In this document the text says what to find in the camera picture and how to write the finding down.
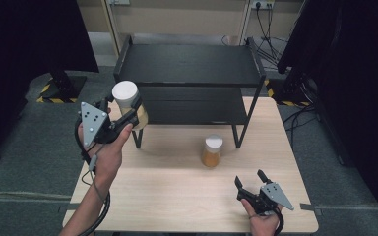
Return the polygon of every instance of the hand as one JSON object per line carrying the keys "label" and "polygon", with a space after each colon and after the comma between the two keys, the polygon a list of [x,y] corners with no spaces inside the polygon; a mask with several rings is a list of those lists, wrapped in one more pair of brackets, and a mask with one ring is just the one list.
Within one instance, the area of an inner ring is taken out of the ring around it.
{"label": "hand", "polygon": [[241,202],[244,205],[245,211],[247,211],[247,214],[250,217],[251,234],[253,236],[273,236],[279,225],[278,216],[275,214],[267,216],[256,215],[254,208],[250,205],[250,203],[248,203],[247,200],[242,199]]}
{"label": "hand", "polygon": [[[107,182],[108,184],[113,182],[122,164],[122,147],[130,137],[132,128],[132,124],[125,126],[114,142],[104,145],[100,152],[97,153],[97,173],[95,179],[103,183]],[[79,126],[78,134],[81,143],[83,143],[84,135],[82,124]],[[92,158],[101,147],[102,144],[96,144],[89,150],[89,157]]]}

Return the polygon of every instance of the power outlet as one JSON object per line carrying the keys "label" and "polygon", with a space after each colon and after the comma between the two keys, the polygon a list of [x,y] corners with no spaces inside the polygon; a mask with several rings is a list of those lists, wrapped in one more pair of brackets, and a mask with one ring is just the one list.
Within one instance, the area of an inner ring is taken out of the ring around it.
{"label": "power outlet", "polygon": [[259,10],[270,10],[275,7],[275,0],[267,0],[267,1],[253,1],[251,8],[256,9],[256,4],[260,3]]}

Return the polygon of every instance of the person's left hand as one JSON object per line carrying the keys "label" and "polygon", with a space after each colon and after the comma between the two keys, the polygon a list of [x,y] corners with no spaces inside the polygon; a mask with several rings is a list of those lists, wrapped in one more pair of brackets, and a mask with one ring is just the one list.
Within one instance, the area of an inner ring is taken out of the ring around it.
{"label": "person's left hand", "polygon": [[[97,173],[95,178],[102,182],[108,181],[108,183],[112,183],[115,179],[118,169],[122,164],[122,147],[130,137],[132,128],[132,124],[125,126],[118,138],[110,144],[105,144],[102,149],[100,149],[102,144],[96,144],[89,150],[88,155],[90,158],[93,158],[99,150],[97,153]],[[79,126],[78,135],[82,144],[84,139],[83,124]]]}

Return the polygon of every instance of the person's right hand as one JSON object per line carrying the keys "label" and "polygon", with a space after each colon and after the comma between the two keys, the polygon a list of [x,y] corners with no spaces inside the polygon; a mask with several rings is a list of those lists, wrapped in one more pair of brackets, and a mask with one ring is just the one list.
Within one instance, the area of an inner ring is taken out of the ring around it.
{"label": "person's right hand", "polygon": [[250,218],[251,234],[253,236],[273,236],[279,225],[278,216],[275,214],[268,216],[257,215],[247,200],[242,199],[241,202]]}

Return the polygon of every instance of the shelf top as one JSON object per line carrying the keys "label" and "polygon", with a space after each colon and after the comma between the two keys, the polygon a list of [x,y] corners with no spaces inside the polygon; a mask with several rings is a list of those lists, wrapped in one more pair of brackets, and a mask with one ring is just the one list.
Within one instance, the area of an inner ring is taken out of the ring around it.
{"label": "shelf top", "polygon": [[138,86],[257,87],[260,82],[249,46],[130,44],[122,63],[114,74],[120,68],[120,81]]}

